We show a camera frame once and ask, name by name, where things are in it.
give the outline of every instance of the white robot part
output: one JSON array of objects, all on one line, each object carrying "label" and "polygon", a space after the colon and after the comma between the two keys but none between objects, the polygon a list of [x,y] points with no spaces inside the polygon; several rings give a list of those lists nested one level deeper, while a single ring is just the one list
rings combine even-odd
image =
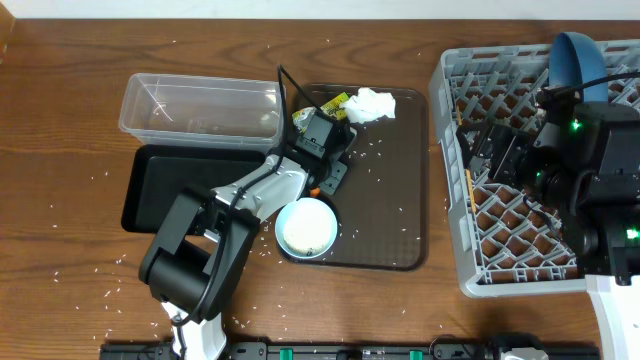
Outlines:
[{"label": "white robot part", "polygon": [[[279,156],[269,155],[260,168],[231,185],[216,188],[217,197],[225,203],[231,203],[238,187],[245,186],[263,173],[268,172],[278,162]],[[238,209],[248,209],[253,215],[265,221],[274,212],[302,194],[307,183],[307,172],[300,164],[289,158],[283,158],[277,173],[271,174],[247,190],[236,204]]]},{"label": "white robot part", "polygon": [[500,354],[500,360],[549,360],[549,355],[534,348],[518,348]]},{"label": "white robot part", "polygon": [[619,286],[613,276],[585,278],[598,318],[603,360],[640,359],[640,275],[631,277],[631,286]]},{"label": "white robot part", "polygon": [[[180,315],[181,318],[187,316],[185,311],[170,302],[163,302],[162,307],[170,318],[176,315]],[[227,336],[222,331],[222,313],[213,320],[203,320],[200,324],[189,321],[182,327],[182,334],[187,347],[185,353],[187,360],[215,360],[227,345]],[[180,354],[182,346],[178,338],[178,329],[175,326],[173,327],[173,335],[173,352]]]}]

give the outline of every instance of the gray dish rack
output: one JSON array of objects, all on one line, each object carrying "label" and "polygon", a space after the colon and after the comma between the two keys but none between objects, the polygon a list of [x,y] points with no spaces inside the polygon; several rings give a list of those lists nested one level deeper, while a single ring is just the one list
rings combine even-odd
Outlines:
[{"label": "gray dish rack", "polygon": [[[640,70],[640,40],[597,42],[609,74]],[[488,182],[488,169],[471,175],[477,205],[472,211],[462,166],[456,109],[466,121],[494,118],[537,132],[534,95],[548,84],[550,45],[452,49],[440,57],[429,97],[436,138],[442,146],[451,206],[449,228],[458,282],[469,297],[497,297],[585,291],[575,254],[553,236],[523,203],[523,195]],[[609,101],[640,110],[636,79],[609,83]],[[529,203],[557,215],[540,204]]]}]

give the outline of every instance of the brown plastic tray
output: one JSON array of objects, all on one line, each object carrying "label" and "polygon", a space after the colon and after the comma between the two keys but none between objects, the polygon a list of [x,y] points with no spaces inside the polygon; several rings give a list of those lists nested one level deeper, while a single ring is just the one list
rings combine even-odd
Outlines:
[{"label": "brown plastic tray", "polygon": [[[304,87],[320,104],[342,92],[357,94],[359,88],[324,84]],[[393,95],[396,118],[352,124],[358,131],[357,139],[349,154],[341,158],[349,169],[336,193],[327,196],[336,209],[342,235],[317,259],[297,260],[281,251],[290,261],[409,271],[427,259],[427,102],[415,90],[372,89]],[[296,109],[307,106],[303,98],[296,99]]]}]

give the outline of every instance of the wooden tabletop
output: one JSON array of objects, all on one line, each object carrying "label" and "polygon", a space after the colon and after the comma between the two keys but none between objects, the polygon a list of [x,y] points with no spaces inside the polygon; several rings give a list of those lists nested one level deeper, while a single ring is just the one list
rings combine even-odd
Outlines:
[{"label": "wooden tabletop", "polygon": [[[152,235],[120,227],[140,146],[117,125],[132,74],[275,80],[282,63],[300,83],[428,96],[447,49],[549,43],[560,31],[628,39],[640,22],[18,20],[0,65],[0,357],[90,359],[105,341],[172,335],[137,278]],[[524,331],[599,343],[586,294],[462,294],[430,126],[426,264],[411,273],[309,267],[254,251],[224,313],[228,334],[390,344]],[[271,232],[259,236],[275,250]]]}]

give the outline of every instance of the black tray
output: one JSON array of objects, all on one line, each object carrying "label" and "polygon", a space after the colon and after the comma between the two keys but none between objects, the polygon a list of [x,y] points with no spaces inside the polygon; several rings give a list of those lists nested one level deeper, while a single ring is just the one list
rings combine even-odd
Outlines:
[{"label": "black tray", "polygon": [[122,228],[156,233],[185,186],[211,189],[228,185],[260,167],[264,160],[256,151],[145,145],[133,161]]},{"label": "black tray", "polygon": [[[342,92],[355,95],[359,88],[326,84],[303,87],[320,104]],[[348,170],[336,193],[327,196],[340,213],[338,234],[342,236],[338,236],[325,254],[311,260],[292,258],[281,251],[289,261],[410,271],[419,268],[427,259],[427,102],[415,90],[372,89],[393,95],[396,118],[352,124],[358,131],[358,138],[350,153],[341,158]],[[296,109],[309,106],[301,97],[296,100]]]}]

